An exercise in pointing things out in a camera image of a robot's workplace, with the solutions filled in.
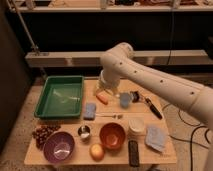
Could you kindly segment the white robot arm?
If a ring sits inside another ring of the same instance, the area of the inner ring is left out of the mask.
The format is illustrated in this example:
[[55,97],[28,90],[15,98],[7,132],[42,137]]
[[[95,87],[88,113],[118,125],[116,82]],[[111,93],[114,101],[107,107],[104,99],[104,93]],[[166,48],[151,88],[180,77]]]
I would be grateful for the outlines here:
[[99,87],[117,94],[124,77],[184,110],[213,132],[212,88],[138,64],[133,56],[132,46],[125,42],[103,52]]

